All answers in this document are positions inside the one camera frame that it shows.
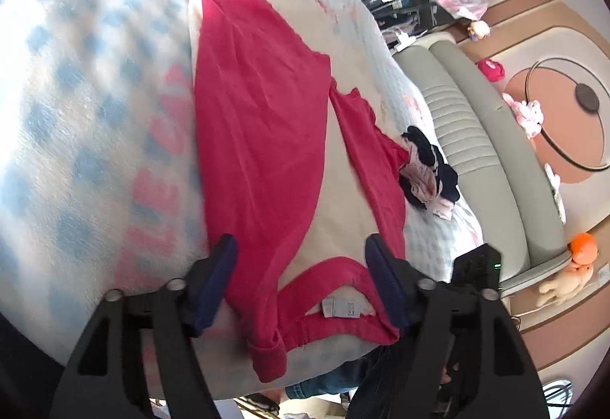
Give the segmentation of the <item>pink floral cloth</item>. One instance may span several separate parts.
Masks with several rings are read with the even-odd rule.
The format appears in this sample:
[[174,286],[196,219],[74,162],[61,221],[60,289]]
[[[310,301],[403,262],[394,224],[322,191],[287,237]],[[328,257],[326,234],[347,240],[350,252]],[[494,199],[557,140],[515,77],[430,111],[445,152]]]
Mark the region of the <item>pink floral cloth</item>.
[[454,19],[465,18],[468,21],[480,21],[486,13],[487,0],[430,0],[451,14]]

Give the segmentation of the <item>blue checkered floral bedspread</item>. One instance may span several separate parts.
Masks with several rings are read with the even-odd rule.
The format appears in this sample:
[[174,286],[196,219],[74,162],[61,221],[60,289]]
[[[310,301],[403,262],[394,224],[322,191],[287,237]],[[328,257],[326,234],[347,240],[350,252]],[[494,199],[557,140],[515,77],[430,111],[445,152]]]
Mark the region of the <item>blue checkered floral bedspread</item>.
[[[207,254],[192,123],[188,0],[1,0],[1,313],[65,364],[106,290],[146,292]],[[309,0],[358,53],[382,117],[439,144],[419,88],[358,0]],[[461,198],[450,221],[407,209],[408,260],[439,281],[483,243]],[[291,350],[264,385],[223,303],[196,340],[214,398],[292,385],[372,343],[332,336]]]

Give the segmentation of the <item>red small toy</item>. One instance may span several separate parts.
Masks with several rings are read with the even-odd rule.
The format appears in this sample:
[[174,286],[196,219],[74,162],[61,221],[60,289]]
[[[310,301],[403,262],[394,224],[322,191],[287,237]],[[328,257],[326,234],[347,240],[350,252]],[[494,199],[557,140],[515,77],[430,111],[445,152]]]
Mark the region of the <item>red small toy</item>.
[[504,66],[494,59],[480,59],[477,67],[491,83],[502,81],[506,77]]

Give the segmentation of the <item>dark slipper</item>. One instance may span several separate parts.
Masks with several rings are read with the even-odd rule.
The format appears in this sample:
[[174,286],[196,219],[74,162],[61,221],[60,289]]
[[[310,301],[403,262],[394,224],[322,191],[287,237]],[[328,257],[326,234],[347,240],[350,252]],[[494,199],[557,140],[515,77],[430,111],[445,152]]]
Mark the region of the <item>dark slipper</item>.
[[253,393],[241,397],[244,403],[248,403],[257,410],[277,416],[280,412],[280,404],[263,393]]

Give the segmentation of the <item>orange doll toy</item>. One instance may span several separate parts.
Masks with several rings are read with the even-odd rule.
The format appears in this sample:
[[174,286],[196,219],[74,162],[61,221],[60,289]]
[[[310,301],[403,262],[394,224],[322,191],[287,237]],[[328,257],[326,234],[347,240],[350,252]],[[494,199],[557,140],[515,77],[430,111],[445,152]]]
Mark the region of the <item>orange doll toy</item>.
[[538,286],[536,307],[548,303],[563,304],[580,293],[594,275],[599,247],[591,233],[577,234],[570,242],[569,251],[570,263]]

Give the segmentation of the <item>pink white plush toy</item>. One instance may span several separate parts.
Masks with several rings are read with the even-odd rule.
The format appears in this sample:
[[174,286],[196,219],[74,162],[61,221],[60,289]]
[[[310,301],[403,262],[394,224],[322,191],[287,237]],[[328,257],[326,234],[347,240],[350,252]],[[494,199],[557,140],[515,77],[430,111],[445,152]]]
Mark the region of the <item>pink white plush toy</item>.
[[517,124],[525,131],[528,139],[533,139],[542,132],[544,113],[538,100],[517,101],[508,93],[502,93],[501,97],[511,108]]

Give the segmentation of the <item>person's dark jeans leg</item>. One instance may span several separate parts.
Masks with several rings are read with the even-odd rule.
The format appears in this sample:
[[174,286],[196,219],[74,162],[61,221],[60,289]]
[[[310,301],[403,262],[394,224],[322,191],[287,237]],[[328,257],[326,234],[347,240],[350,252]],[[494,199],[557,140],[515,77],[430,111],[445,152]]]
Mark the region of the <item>person's dark jeans leg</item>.
[[358,388],[390,351],[390,347],[379,346],[359,359],[344,362],[332,371],[286,386],[285,395],[289,400],[305,400],[314,396],[349,392]]

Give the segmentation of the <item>round black wall lamp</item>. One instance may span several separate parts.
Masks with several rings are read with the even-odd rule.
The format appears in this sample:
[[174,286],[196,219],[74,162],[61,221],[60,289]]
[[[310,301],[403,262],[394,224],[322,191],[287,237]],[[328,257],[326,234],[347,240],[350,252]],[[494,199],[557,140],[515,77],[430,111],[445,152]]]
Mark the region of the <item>round black wall lamp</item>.
[[609,88],[594,71],[565,56],[540,59],[525,72],[524,95],[544,115],[536,152],[564,181],[609,169]]

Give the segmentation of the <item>grey-green padded headboard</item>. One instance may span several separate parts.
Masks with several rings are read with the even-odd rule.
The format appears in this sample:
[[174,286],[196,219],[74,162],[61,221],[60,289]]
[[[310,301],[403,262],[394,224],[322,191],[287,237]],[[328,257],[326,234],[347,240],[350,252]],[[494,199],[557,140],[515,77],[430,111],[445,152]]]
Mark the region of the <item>grey-green padded headboard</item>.
[[567,266],[568,240],[551,184],[496,88],[450,40],[407,47],[394,59],[423,95],[485,242],[501,253],[501,294]]

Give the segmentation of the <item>navy and pink folded clothes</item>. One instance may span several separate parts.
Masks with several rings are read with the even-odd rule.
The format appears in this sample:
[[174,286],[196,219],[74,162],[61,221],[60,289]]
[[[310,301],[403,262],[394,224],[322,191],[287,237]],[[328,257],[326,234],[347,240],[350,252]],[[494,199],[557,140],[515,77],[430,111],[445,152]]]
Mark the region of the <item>navy and pink folded clothes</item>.
[[399,174],[406,200],[415,208],[450,221],[460,199],[457,172],[418,127],[409,126],[401,137],[409,152],[409,162]]

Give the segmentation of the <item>cream and pink shirt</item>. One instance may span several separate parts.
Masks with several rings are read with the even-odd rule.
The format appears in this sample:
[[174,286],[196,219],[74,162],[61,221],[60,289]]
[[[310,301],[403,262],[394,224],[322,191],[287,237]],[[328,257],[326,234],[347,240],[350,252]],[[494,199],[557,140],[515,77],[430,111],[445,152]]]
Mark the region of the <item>cream and pink shirt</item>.
[[362,50],[321,0],[189,7],[207,233],[237,241],[225,298],[258,378],[330,336],[394,343],[365,242],[379,234],[406,255],[409,153]]

